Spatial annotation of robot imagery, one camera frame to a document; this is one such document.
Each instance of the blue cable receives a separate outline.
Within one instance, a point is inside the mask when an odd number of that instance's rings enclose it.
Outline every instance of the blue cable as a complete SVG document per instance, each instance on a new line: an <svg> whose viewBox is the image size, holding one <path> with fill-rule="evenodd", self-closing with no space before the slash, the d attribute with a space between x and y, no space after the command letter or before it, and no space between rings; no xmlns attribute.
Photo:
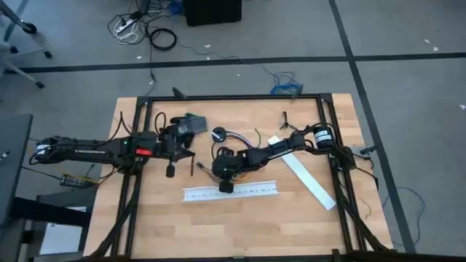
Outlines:
<svg viewBox="0 0 466 262"><path fill-rule="evenodd" d="M416 223L417 223L417 238L416 238L416 241L414 241L414 244L417 245L417 243L419 243L419 241L421 240L421 226L420 226L419 224L420 224L420 221L421 221L421 215L422 215L422 213L423 213L424 210L425 210L425 202L424 202L423 198L422 198L418 193L416 193L413 189L408 188L408 187L405 187L405 186L400 186L400 187L397 187L396 189L391 190L391 192L388 193L387 198L385 199L384 203L382 204L382 208L385 208L385 205L386 205L388 199L390 198L390 196L391 196L392 194L394 194L396 191L398 191L399 189L408 190L408 191L410 191L411 193L415 194L417 197L419 197L419 199L421 199L422 210L421 210L421 212L419 212L419 214L418 214L418 216L417 216L417 222L416 222ZM403 246L402 244L397 243L397 242L395 242L395 241L392 241L392 242L393 242L393 244L395 244L395 245Z"/></svg>
<svg viewBox="0 0 466 262"><path fill-rule="evenodd" d="M218 56L219 58L222 58L222 59L232 59L232 58L234 58L234 59L238 59L239 61L241 61L241 63L246 64L240 57L238 57L236 55L230 55L230 56L224 57L222 55L217 54L216 52L205 52L205 53L198 52L193 47L183 45L179 40L178 40L178 45L180 47L183 47L183 48L191 49L197 55L216 55L216 56ZM302 89L303 85L299 84L296 80L294 80L296 74L293 71L283 71L283 72L280 71L280 72L277 72L277 73L274 74L271 71L267 70L267 68L265 68L264 65L262 65L262 64L258 64L258 65L260 65L262 67L262 69L264 69L274 79L275 85L270 90L271 95L283 94L284 92L293 94L295 92L298 92L300 89ZM284 78L288 79L288 81L282 83L282 79L284 79Z"/></svg>

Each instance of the white paper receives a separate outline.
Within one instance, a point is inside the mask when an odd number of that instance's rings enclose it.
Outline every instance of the white paper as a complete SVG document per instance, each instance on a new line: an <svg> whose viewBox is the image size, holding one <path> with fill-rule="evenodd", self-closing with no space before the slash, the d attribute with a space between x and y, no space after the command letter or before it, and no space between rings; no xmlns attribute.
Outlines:
<svg viewBox="0 0 466 262"><path fill-rule="evenodd" d="M68 207L85 212L86 207ZM40 255L78 252L82 227L48 223Z"/></svg>
<svg viewBox="0 0 466 262"><path fill-rule="evenodd" d="M274 136L269 139L269 144L273 145L280 142L280 139L277 136ZM286 154L281 157L283 161L295 172L301 182L311 191L317 200L324 206L326 210L330 210L335 206L335 201L332 197L325 191L325 189L312 177L311 173L307 171L303 164L293 155L293 153Z"/></svg>

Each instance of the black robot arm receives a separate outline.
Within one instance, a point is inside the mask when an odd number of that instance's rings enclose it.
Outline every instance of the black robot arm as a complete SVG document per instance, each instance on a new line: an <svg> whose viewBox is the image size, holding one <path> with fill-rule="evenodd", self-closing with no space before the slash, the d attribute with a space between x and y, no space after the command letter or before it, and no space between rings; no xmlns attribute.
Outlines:
<svg viewBox="0 0 466 262"><path fill-rule="evenodd" d="M310 132L315 134L317 148L314 147L312 141L305 139ZM355 168L355 159L351 149L336 145L328 125L319 123L306 126L304 130L296 130L289 138L265 148L248 148L234 155L233 150L220 147L212 163L212 173L221 180L219 190L232 193L234 190L232 181L235 176L258 170L270 160L294 151L307 151L314 155L331 154L342 168L348 170Z"/></svg>
<svg viewBox="0 0 466 262"><path fill-rule="evenodd" d="M139 132L124 138L110 140L79 140L51 137L37 143L37 150L29 159L30 164L55 164L65 160L111 164L120 172L134 173L141 158L168 159L167 177L173 177L172 162L193 157L194 153L183 147L189 146L194 135L177 136L175 132Z"/></svg>

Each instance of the wooden tabletop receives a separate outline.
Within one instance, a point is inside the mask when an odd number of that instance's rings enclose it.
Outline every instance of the wooden tabletop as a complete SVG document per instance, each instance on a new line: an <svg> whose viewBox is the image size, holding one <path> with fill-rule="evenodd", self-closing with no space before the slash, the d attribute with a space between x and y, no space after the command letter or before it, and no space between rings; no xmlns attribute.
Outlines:
<svg viewBox="0 0 466 262"><path fill-rule="evenodd" d="M334 106L343 142L346 146L364 146L351 95L334 94ZM123 112L126 123L132 123L136 98L120 98L116 103L110 133L113 134ZM273 135L287 138L290 130L279 130L282 111L299 129L319 122L316 102L298 100L212 100L166 101L153 105L152 116L163 111L168 118L193 113L206 116L208 130L221 126L244 135L253 145L261 134L261 146ZM153 119L151 130L154 130ZM126 136L124 130L117 137ZM210 167L212 138L209 132L196 135L190 150L196 161ZM228 140L222 146L244 149L239 141ZM330 168L326 156L305 152L294 155L320 185L334 198ZM371 170L370 164L356 159L358 167ZM151 159L144 167L138 206L133 258L204 258L272 255L327 255L344 243L337 208L327 211L307 190L281 159L251 174L243 183L276 180L277 196L227 199L215 202L185 203L183 188L215 186L201 170L190 176L190 159L175 164L174 178L165 177L167 160ZM105 166L102 174L110 172ZM371 176L353 170L353 186L360 217L387 247L392 247L382 205ZM122 175L114 175L97 192L84 254L94 251L113 226L122 186ZM122 230L120 250L126 239ZM354 232L353 245L357 247Z"/></svg>

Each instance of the white paper strip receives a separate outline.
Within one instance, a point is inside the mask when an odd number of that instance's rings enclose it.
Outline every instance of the white paper strip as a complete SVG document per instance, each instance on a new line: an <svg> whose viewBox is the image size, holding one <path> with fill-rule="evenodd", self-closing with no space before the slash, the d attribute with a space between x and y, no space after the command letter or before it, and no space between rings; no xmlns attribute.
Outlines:
<svg viewBox="0 0 466 262"><path fill-rule="evenodd" d="M275 144L280 142L277 136L269 139L269 144ZM314 177L307 171L307 169L301 164L301 162L292 154L286 154L282 156L283 161L292 169L293 172L298 176L301 182L311 191L314 197L326 208L330 210L334 205L335 201L325 191L325 189L315 180Z"/></svg>
<svg viewBox="0 0 466 262"><path fill-rule="evenodd" d="M184 202L210 201L238 197L264 197L278 194L277 181L264 181L234 185L234 192L231 194L220 192L218 190L218 186L183 188L183 190Z"/></svg>

